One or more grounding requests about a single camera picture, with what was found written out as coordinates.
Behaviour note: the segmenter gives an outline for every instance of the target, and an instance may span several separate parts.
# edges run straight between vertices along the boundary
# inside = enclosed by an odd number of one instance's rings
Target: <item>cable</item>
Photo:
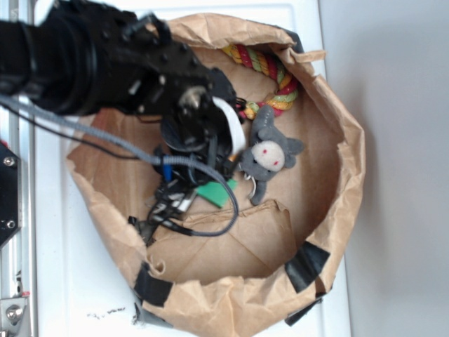
[[[119,147],[122,147],[125,150],[128,150],[130,153],[133,153],[136,157],[140,158],[141,160],[151,164],[151,165],[161,165],[161,158],[157,156],[153,156],[151,154],[146,153],[139,147],[134,146],[130,142],[112,135],[111,133],[108,133],[106,131],[100,130],[98,128],[94,128],[92,126],[83,125],[80,123],[76,123],[73,121],[70,121],[68,119],[64,119],[56,114],[53,114],[52,112],[48,112],[42,109],[39,109],[33,105],[27,105],[22,102],[19,102],[18,100],[11,98],[6,95],[0,94],[0,103],[3,105],[7,105],[9,107],[12,107],[15,110],[24,110],[28,112],[29,114],[39,117],[48,121],[51,121],[53,123],[59,124],[61,126],[65,126],[67,128],[72,128],[74,130],[78,130],[81,132],[84,132],[88,135],[94,136],[96,138],[106,140],[107,142],[110,142],[112,144],[115,144]],[[202,231],[195,231],[192,230],[191,235],[197,236],[197,237],[217,237],[220,236],[226,232],[228,232],[237,221],[237,218],[239,217],[239,205],[236,199],[236,196],[232,189],[228,186],[226,180],[223,178],[223,176],[218,173],[213,168],[199,162],[192,160],[188,157],[181,157],[181,156],[166,156],[163,158],[163,162],[165,164],[171,164],[171,165],[182,165],[187,167],[192,167],[194,169],[197,169],[206,175],[210,176],[217,182],[219,182],[223,188],[226,190],[227,194],[229,195],[229,198],[231,200],[231,204],[234,210],[233,216],[229,223],[221,230],[218,230],[216,232],[202,232]]]
[[[93,142],[91,142],[89,140],[85,140],[83,138],[78,138],[78,137],[75,137],[75,136],[69,136],[69,135],[67,135],[65,133],[62,133],[62,132],[53,130],[51,128],[48,128],[48,127],[44,126],[43,124],[38,123],[37,121],[35,121],[33,119],[30,119],[30,118],[28,118],[26,116],[23,116],[17,110],[14,110],[12,107],[9,107],[7,105],[2,105],[2,107],[4,107],[5,109],[9,110],[15,116],[17,116],[17,117],[19,117],[21,119],[24,119],[28,123],[31,123],[31,124],[37,126],[38,128],[41,128],[42,130],[45,130],[45,131],[47,131],[49,133],[52,133],[52,134],[57,135],[57,136],[60,136],[62,138],[74,140],[74,141],[82,143],[84,145],[91,146],[91,147],[93,147],[93,148],[95,148],[95,149],[97,149],[99,151],[102,151],[102,152],[108,154],[109,156],[113,156],[113,157],[115,157],[117,159],[125,159],[125,160],[138,160],[139,159],[136,156],[125,156],[125,155],[122,155],[122,154],[115,153],[115,152],[113,152],[111,150],[108,150],[106,147],[103,147],[101,145],[95,144],[95,143],[93,143]]]
[[[167,188],[169,185],[170,185],[170,183],[167,183],[167,182],[165,183],[164,187],[162,188],[162,190],[163,190],[162,195],[158,199],[156,199],[153,206],[149,210],[148,215],[147,215],[147,224],[152,227],[158,227],[161,225],[162,227],[165,227],[174,232],[178,232],[178,233],[181,233],[181,234],[184,234],[187,236],[192,236],[193,235],[192,232],[194,232],[194,231],[192,231],[189,228],[179,226],[178,224],[169,220],[169,218],[172,218],[176,212],[176,207],[173,207],[172,204],[166,204],[166,208],[162,210],[165,213],[164,217],[160,216],[159,213],[154,214],[156,207],[160,204],[160,202],[162,200],[164,200],[167,197],[167,193],[168,193]],[[178,201],[179,205],[181,205],[181,203],[186,199],[186,196],[187,196],[187,193],[183,193],[183,196],[181,199],[173,200],[173,201]]]

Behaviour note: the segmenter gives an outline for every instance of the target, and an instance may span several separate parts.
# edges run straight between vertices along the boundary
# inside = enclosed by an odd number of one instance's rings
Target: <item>wall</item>
[[[353,337],[447,336],[449,1],[320,0],[330,85],[367,139]]]

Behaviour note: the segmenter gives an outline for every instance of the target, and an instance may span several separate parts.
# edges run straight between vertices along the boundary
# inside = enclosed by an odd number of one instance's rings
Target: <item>crumpled paper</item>
[[[275,121],[288,137],[305,144],[296,166],[269,182],[265,203],[256,207],[247,199],[251,182],[240,173],[235,175],[241,216],[230,233],[206,239],[184,237],[161,227],[154,235],[156,242],[147,248],[127,218],[146,216],[146,201],[160,178],[153,168],[85,145],[71,151],[67,164],[128,284],[134,287],[142,262],[150,264],[153,276],[174,282],[162,308],[144,302],[144,309],[198,336],[253,336],[332,288],[362,198],[363,129],[326,80],[314,74],[311,62],[323,59],[325,53],[296,53],[293,40],[282,29],[217,14],[191,15],[169,25],[174,39],[194,47],[206,66],[219,67],[237,96],[246,100],[272,95],[276,83],[234,64],[219,49],[245,44],[281,59],[302,85],[293,108]],[[143,124],[116,110],[102,110],[93,125],[148,152],[163,143],[157,125]],[[248,132],[250,125],[244,127]],[[102,145],[120,152],[113,145]],[[216,230],[225,225],[229,209],[227,205],[218,210],[196,198],[183,225]],[[284,263],[306,240],[330,257],[316,281],[296,293]]]

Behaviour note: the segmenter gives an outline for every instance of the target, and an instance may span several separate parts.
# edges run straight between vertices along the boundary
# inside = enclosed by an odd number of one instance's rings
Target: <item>stuffed animal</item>
[[[267,181],[282,168],[294,167],[295,155],[303,149],[301,140],[285,137],[274,126],[272,107],[264,105],[260,108],[251,128],[250,147],[243,152],[239,162],[239,170],[255,183],[250,195],[251,204],[260,204],[267,190]]]

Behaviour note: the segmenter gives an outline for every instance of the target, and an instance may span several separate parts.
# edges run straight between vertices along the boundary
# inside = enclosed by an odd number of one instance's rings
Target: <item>metal frame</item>
[[[31,23],[35,0],[1,0],[0,19]],[[0,308],[4,303],[21,302],[24,315],[14,336],[37,336],[36,242],[34,226],[34,127],[0,109],[0,139],[8,143],[21,161],[19,172],[18,233],[0,251]]]

